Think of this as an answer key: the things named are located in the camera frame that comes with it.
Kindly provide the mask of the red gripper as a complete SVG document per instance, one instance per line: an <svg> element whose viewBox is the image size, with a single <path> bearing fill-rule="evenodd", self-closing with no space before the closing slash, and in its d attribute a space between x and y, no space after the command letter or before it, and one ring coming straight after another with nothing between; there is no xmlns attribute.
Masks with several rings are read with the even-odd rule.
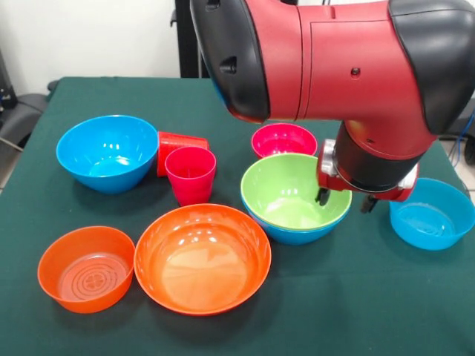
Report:
<svg viewBox="0 0 475 356"><path fill-rule="evenodd" d="M358 191L366 194L360 211L369 214L379 200L407 200L418 176L417 156L385 159L365 151L353 139L326 139L318 155L315 201L325 206L331 191Z"/></svg>

